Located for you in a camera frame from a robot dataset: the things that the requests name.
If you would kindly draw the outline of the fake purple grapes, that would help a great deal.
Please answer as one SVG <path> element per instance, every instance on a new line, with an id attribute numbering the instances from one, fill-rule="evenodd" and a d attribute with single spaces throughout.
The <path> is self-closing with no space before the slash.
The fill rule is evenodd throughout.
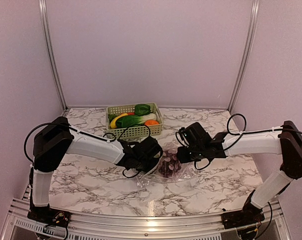
<path id="1" fill-rule="evenodd" d="M 164 178 L 174 178 L 181 170 L 181 164 L 176 153 L 172 150 L 165 150 L 158 165 L 158 172 Z"/>

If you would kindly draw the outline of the clear dotted zip bag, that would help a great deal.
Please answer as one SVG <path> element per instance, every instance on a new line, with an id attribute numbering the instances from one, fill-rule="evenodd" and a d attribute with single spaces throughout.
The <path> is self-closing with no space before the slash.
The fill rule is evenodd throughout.
<path id="1" fill-rule="evenodd" d="M 150 172 L 137 177 L 138 187 L 183 182 L 196 176 L 196 171 L 191 163 L 180 163 L 177 159 L 176 144 L 165 143 L 162 149 L 163 154 L 158 164 Z"/>

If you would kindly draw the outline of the fake orange tangerine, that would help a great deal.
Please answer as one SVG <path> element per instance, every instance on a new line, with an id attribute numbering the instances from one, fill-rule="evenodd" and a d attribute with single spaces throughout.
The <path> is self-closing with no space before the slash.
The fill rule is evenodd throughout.
<path id="1" fill-rule="evenodd" d="M 159 125 L 159 122 L 156 121 L 156 120 L 147 120 L 145 123 L 144 123 L 146 126 L 153 126 L 153 125 Z"/>

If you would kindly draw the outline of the fake green leafy vegetable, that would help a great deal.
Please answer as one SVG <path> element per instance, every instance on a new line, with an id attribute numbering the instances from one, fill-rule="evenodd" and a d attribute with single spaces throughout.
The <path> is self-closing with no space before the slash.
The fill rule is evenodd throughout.
<path id="1" fill-rule="evenodd" d="M 127 128 L 135 125 L 143 125 L 147 120 L 156 120 L 156 115 L 150 113 L 148 115 L 138 116 L 138 115 L 127 115 L 120 118 L 117 122 L 117 128 Z"/>

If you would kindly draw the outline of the fake yellow lemon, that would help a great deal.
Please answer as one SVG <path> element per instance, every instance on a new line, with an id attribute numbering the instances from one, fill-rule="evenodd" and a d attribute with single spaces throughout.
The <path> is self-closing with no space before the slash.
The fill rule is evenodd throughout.
<path id="1" fill-rule="evenodd" d="M 128 115 L 128 113 L 122 113 L 121 115 L 116 116 L 116 117 L 110 122 L 110 128 L 111 128 L 111 129 L 116 129 L 116 128 L 117 128 L 116 122 L 117 122 L 120 118 L 125 117 L 125 116 L 127 116 L 127 115 Z"/>

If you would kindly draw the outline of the fake green bell pepper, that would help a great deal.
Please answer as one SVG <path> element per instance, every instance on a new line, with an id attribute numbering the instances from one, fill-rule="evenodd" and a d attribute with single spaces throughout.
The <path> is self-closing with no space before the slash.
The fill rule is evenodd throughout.
<path id="1" fill-rule="evenodd" d="M 137 116 L 144 116 L 151 113 L 151 106 L 148 104 L 137 104 L 134 107 L 134 114 Z"/>

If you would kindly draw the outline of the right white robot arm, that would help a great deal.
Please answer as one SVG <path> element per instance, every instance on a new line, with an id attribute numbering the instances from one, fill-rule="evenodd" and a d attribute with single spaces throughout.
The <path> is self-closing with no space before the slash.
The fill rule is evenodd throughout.
<path id="1" fill-rule="evenodd" d="M 177 150 L 180 163 L 198 163 L 206 159 L 226 159 L 239 155 L 274 155 L 281 157 L 280 168 L 247 198 L 238 219 L 249 224 L 262 208 L 283 192 L 292 181 L 302 178 L 302 132 L 288 120 L 279 127 L 258 131 L 230 130 L 215 136 L 204 130 L 199 122 L 183 127 L 177 132 L 182 144 Z"/>

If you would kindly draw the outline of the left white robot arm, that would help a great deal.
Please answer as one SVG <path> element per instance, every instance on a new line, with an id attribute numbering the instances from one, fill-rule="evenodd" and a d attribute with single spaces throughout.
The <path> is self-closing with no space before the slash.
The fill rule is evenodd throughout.
<path id="1" fill-rule="evenodd" d="M 54 218 L 49 208 L 49 190 L 54 171 L 65 155 L 81 155 L 104 160 L 137 174 L 150 173 L 159 163 L 163 149 L 150 135 L 141 142 L 130 143 L 105 138 L 73 128 L 66 117 L 40 125 L 33 140 L 30 205 L 35 215 L 48 223 Z"/>

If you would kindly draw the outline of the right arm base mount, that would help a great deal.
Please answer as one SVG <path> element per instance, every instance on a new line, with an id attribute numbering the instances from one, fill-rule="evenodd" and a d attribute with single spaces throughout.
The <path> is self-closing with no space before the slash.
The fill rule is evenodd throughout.
<path id="1" fill-rule="evenodd" d="M 223 213 L 221 219 L 225 229 L 232 229 L 260 223 L 265 220 L 265 216 L 262 211 L 237 210 Z"/>

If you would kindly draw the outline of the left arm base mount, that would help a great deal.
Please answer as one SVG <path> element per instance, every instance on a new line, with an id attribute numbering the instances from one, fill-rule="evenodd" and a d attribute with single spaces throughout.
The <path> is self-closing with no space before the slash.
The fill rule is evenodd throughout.
<path id="1" fill-rule="evenodd" d="M 43 207 L 30 206 L 27 218 L 43 223 L 47 227 L 68 227 L 71 213 L 65 210 L 51 208 L 49 205 Z"/>

